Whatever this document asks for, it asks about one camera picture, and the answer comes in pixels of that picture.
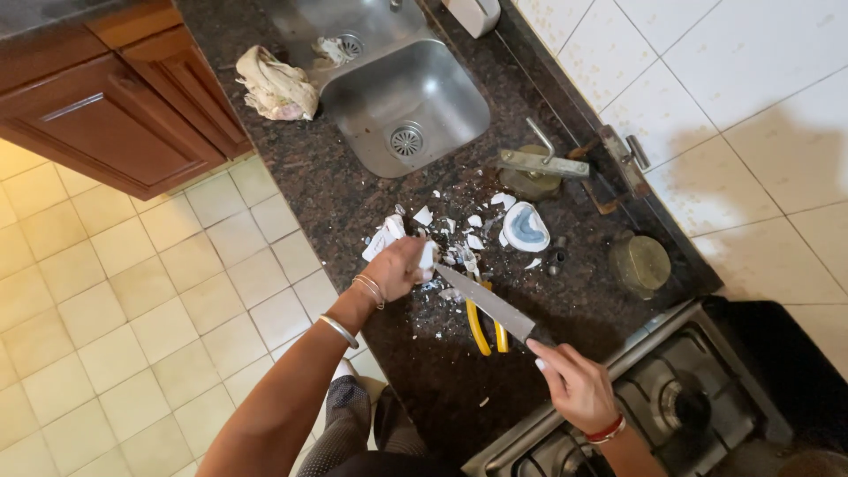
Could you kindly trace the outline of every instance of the cabinet door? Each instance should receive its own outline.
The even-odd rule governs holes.
[[[0,96],[0,137],[139,199],[226,161],[111,53]]]
[[[224,155],[234,158],[252,148],[185,26],[146,38],[120,54]]]

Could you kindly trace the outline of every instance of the kitchen knife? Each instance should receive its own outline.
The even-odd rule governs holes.
[[[462,296],[473,301],[478,308],[485,311],[494,321],[504,325],[504,328],[521,340],[522,343],[526,342],[527,338],[533,338],[544,345],[556,347],[554,340],[538,323],[518,311],[499,296],[485,289],[479,283],[440,263],[436,264],[436,271],[448,283],[454,285],[454,288],[458,289],[462,293]]]

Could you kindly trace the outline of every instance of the metal handle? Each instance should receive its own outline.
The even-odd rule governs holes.
[[[639,164],[639,169],[644,171],[649,168],[650,161],[648,160],[648,156],[644,154],[644,149],[642,149],[642,144],[639,143],[639,140],[633,134],[627,136],[626,139],[628,146],[630,146],[630,153],[636,159],[636,164]]]
[[[550,164],[550,160],[553,159],[554,154],[556,154],[556,151],[554,150],[554,144],[550,141],[550,139],[548,139],[547,136],[544,135],[544,132],[542,132],[542,130],[539,129],[538,126],[536,126],[536,123],[533,122],[532,119],[527,118],[527,123],[530,125],[530,129],[533,129],[533,132],[536,133],[536,136],[538,136],[538,138],[542,140],[542,143],[544,144],[545,148],[548,148],[548,155],[545,156],[544,159],[542,159],[542,164]]]

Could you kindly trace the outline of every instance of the silver bangle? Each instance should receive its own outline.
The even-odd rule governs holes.
[[[360,348],[360,342],[354,338],[352,334],[347,329],[344,329],[344,326],[338,324],[338,322],[327,315],[320,315],[320,319],[324,320],[326,324],[332,326],[333,329],[338,331],[347,341],[350,343],[351,350],[358,350]]]

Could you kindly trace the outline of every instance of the sink drain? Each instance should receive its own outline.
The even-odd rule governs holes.
[[[402,158],[418,154],[424,146],[424,137],[421,135],[421,131],[410,125],[395,129],[388,141],[392,151]]]
[[[357,58],[362,54],[362,42],[359,38],[350,33],[343,33],[338,36],[342,40],[342,49],[352,58]]]

